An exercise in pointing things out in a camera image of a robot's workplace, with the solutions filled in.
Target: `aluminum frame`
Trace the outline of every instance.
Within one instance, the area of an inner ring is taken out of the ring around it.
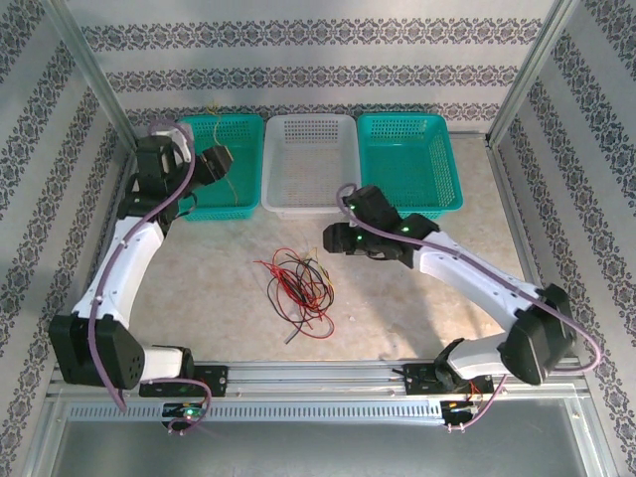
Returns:
[[[247,420],[263,421],[257,412],[252,412],[253,409],[291,407],[296,404],[303,407],[313,406],[312,408],[329,408],[330,404],[338,403],[339,408],[410,409],[423,403],[432,403],[434,410],[435,402],[440,400],[440,396],[406,395],[402,377],[392,371],[393,368],[400,367],[404,363],[431,362],[408,360],[198,364],[225,365],[230,368],[226,397],[213,398],[212,407],[218,405],[240,409],[233,412],[218,412],[217,415],[225,417],[224,421],[245,422]],[[565,359],[562,365],[573,369],[578,366],[578,360]],[[500,377],[494,377],[493,380],[497,385]],[[443,398],[465,399],[466,395],[447,395]],[[174,399],[159,397],[140,397],[138,389],[127,393],[126,399],[131,406],[137,407],[153,407],[164,401],[174,401]],[[540,387],[532,387],[509,378],[497,399],[563,400],[587,474],[606,477],[618,475],[583,376],[552,376]],[[95,409],[95,412],[100,413],[105,406],[106,410],[109,406],[114,406],[105,389],[68,385],[62,379],[59,368],[56,368],[47,390],[23,476],[40,477],[52,474],[67,422],[82,419],[80,412],[74,413],[74,409],[82,407],[84,410]],[[419,425],[438,423],[426,419],[426,412],[412,415],[407,415],[405,412],[408,411],[394,410],[394,414],[387,414],[386,418],[379,418],[379,415],[369,412],[342,417],[346,417],[348,422],[398,421],[403,424]],[[110,411],[98,418],[95,418],[91,412],[85,415],[85,420],[92,421],[149,420],[149,415],[142,412],[131,412],[126,418]],[[304,420],[300,415],[293,417],[296,421]],[[268,421],[288,420],[290,416],[282,414],[280,418],[268,419]],[[307,415],[306,420],[312,420],[311,415]]]
[[[508,228],[517,250],[517,257],[519,258],[519,264],[521,270],[524,273],[526,281],[531,283],[541,283],[541,277],[537,271],[537,266],[532,260],[532,250],[528,237],[524,233],[524,225],[521,220],[519,210],[515,207],[515,199],[513,197],[513,191],[510,188],[510,183],[506,178],[503,162],[499,151],[495,147],[491,147],[488,141],[484,141],[486,146],[486,154],[490,161],[490,167],[493,171],[493,177],[495,178],[495,184],[499,190],[499,197],[501,199],[504,214],[508,222]]]
[[[490,146],[494,147],[499,144],[506,134],[506,130],[526,99],[533,82],[546,63],[560,32],[579,3],[579,0],[555,1],[486,135]]]
[[[99,104],[114,125],[119,137],[124,141],[128,149],[134,148],[137,137],[132,125],[119,104],[115,92],[101,70],[86,39],[83,37],[78,22],[76,22],[69,10],[67,2],[65,0],[43,0],[42,6],[73,55],[79,70],[94,91]]]

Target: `yellow wire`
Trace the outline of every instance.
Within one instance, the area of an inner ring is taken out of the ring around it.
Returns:
[[[331,285],[331,287],[334,289],[334,291],[336,291],[336,287],[334,286],[333,282],[329,278],[329,274],[327,273],[327,270],[325,270],[323,268],[323,266],[320,264],[320,262],[318,261],[318,247],[317,246],[314,246],[311,250],[309,250],[309,253],[307,253],[305,255],[305,260],[311,256],[312,252],[315,252],[314,254],[315,254],[316,258],[314,258],[314,259],[316,260],[316,264],[318,265],[318,268],[320,269],[320,272],[323,274],[323,276],[327,280],[327,283],[329,283],[329,285]]]
[[[209,114],[212,114],[218,118],[215,124],[215,128],[212,131],[212,137],[214,138],[218,146],[223,146],[223,144],[219,142],[219,139],[217,139],[217,128],[219,127],[219,124],[221,123],[221,117],[222,117],[218,113],[219,107],[217,106],[215,102],[212,102],[211,104],[206,105],[206,111]],[[228,150],[228,154],[230,154],[230,158],[232,159],[232,162],[235,162],[235,158],[233,157],[232,152],[230,151],[230,148],[226,146],[226,149]],[[239,194],[237,194],[237,189],[235,189],[235,185],[230,180],[230,176],[228,174],[226,175],[226,180],[228,181],[228,185],[230,186],[230,189],[232,189],[232,193],[235,196],[235,207],[237,207],[239,205]]]

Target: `basket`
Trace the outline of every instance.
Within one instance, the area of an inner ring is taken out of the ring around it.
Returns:
[[[226,221],[249,219],[258,206],[260,169],[262,166],[263,120],[257,114],[223,114],[184,117],[195,136],[195,150],[200,154],[218,143],[228,146],[234,162],[221,181],[195,191],[197,208],[187,221]],[[192,198],[179,201],[180,213],[193,206]]]
[[[363,185],[378,186],[402,217],[438,219],[463,204],[446,121],[437,114],[377,113],[358,119]]]
[[[336,192],[360,185],[356,121],[344,114],[289,114],[267,121],[262,205],[283,219],[340,214]]]

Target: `teal plastic basket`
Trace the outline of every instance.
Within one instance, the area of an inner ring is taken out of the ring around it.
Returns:
[[[195,191],[197,208],[184,219],[187,221],[227,221],[249,219],[260,198],[262,168],[263,120],[257,114],[223,114],[184,117],[195,135],[195,149],[199,154],[221,144],[228,146],[234,162],[228,176],[221,181]],[[238,200],[232,190],[234,186]],[[185,213],[193,206],[192,198],[179,201],[179,211]]]
[[[362,184],[380,187],[402,217],[438,219],[464,200],[446,121],[437,114],[377,113],[358,119]]]

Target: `black joint housing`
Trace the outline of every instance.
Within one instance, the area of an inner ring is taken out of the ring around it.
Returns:
[[[356,218],[375,229],[389,234],[422,240],[439,226],[420,214],[402,219],[382,191],[376,186],[365,186],[343,198]],[[399,260],[413,268],[413,252],[420,245],[384,238],[362,227],[332,224],[323,232],[323,246],[331,253],[365,254],[375,260]]]
[[[137,141],[137,181],[148,196],[167,197],[168,178],[177,168],[173,142],[167,136],[147,136]]]
[[[88,349],[87,319],[56,315],[49,326],[49,338],[65,382],[103,387]],[[99,357],[114,386],[132,390],[141,380],[145,365],[141,345],[110,315],[95,321],[95,338]]]
[[[545,302],[571,318],[567,293],[552,284],[538,290]],[[517,321],[508,338],[498,348],[502,363],[524,383],[538,386],[571,349],[576,339],[574,330],[555,316],[532,305],[517,310]]]
[[[226,146],[213,146],[196,157],[192,188],[220,181],[230,172],[233,157]]]

